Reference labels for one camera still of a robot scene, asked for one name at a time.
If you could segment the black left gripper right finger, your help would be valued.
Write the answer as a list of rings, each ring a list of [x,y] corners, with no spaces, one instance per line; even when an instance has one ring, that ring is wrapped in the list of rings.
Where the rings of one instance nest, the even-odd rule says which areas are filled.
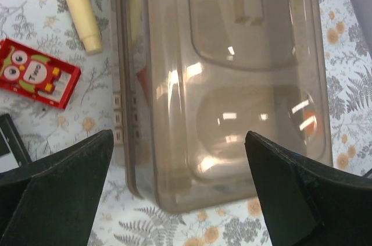
[[[253,131],[245,149],[273,245],[371,245],[371,171],[338,170]]]

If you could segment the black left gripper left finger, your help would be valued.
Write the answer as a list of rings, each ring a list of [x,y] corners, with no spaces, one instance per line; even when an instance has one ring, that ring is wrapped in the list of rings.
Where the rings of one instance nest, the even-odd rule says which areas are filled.
[[[102,130],[1,173],[1,245],[87,245],[113,146]]]

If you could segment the taupe plastic tool box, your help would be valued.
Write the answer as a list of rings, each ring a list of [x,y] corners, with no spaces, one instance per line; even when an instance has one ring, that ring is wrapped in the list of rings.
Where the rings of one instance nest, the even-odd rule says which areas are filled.
[[[169,213],[256,195],[247,132],[332,165],[318,0],[113,0],[117,141]]]

